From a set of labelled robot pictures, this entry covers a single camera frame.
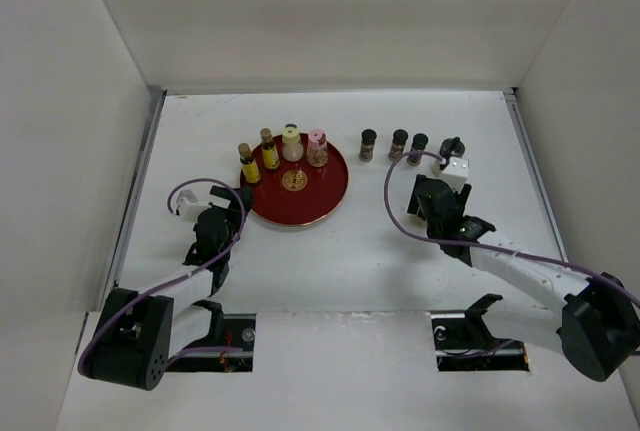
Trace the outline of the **black grinder top jar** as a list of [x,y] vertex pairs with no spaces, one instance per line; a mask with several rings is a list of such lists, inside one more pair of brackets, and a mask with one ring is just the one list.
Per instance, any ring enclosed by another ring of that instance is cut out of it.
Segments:
[[452,137],[445,139],[440,146],[439,155],[443,159],[452,157],[462,158],[465,154],[466,147],[460,137]]

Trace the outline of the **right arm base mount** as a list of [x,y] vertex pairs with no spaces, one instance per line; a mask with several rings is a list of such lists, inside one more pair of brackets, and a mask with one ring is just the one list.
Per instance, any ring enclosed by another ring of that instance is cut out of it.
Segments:
[[483,318],[502,297],[487,294],[465,310],[430,315],[436,366],[440,372],[529,371],[520,341],[495,338]]

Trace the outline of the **yellow label bottle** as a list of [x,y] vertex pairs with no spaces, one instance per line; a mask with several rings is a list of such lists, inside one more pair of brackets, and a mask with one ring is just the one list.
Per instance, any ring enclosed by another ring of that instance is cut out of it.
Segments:
[[277,170],[280,166],[278,149],[269,128],[260,131],[261,153],[264,166],[267,170]]
[[247,143],[241,143],[238,145],[238,153],[246,182],[250,185],[257,184],[261,179],[261,174],[251,148]]

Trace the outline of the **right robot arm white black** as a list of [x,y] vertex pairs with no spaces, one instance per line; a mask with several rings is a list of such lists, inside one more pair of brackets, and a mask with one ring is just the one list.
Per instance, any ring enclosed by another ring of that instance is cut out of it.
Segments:
[[594,381],[608,379],[639,348],[639,316],[622,282],[517,248],[493,224],[466,214],[470,192],[470,185],[455,191],[418,175],[408,211],[425,220],[428,239],[447,256],[503,280],[549,312],[535,333],[543,347]]

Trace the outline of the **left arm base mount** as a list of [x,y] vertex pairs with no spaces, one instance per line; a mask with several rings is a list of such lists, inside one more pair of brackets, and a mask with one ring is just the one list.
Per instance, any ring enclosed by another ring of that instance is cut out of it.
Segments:
[[174,373],[247,373],[253,370],[257,316],[255,314],[227,314],[222,305],[213,301],[199,301],[198,311],[209,316],[208,333],[190,339],[183,349],[200,349],[175,359],[167,367]]

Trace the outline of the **cream squeeze bottle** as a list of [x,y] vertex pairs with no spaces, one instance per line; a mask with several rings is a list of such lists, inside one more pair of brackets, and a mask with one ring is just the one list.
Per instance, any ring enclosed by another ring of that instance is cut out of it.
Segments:
[[282,156],[289,162],[298,162],[304,156],[304,146],[298,127],[287,124],[282,131]]

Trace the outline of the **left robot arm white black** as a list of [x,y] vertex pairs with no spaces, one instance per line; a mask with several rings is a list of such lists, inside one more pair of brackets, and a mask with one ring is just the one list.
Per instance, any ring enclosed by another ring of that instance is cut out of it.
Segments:
[[78,359],[81,376],[150,391],[166,372],[248,369],[250,319],[225,315],[212,298],[228,276],[253,192],[212,178],[206,182],[210,195],[225,205],[199,202],[186,184],[170,192],[169,212],[193,222],[195,240],[166,281],[144,291],[116,287],[109,293]]

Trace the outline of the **yellow label bottle front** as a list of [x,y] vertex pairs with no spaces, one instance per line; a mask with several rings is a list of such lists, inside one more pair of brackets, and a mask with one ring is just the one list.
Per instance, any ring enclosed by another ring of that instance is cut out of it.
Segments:
[[241,143],[238,145],[238,153],[246,182],[250,185],[257,184],[261,179],[261,174],[251,148],[247,143]]

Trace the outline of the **pink lid spice jar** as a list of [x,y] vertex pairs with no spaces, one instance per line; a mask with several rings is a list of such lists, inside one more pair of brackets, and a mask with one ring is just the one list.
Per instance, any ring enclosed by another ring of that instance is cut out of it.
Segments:
[[321,129],[313,129],[308,133],[307,162],[312,167],[323,167],[329,159],[326,134]]

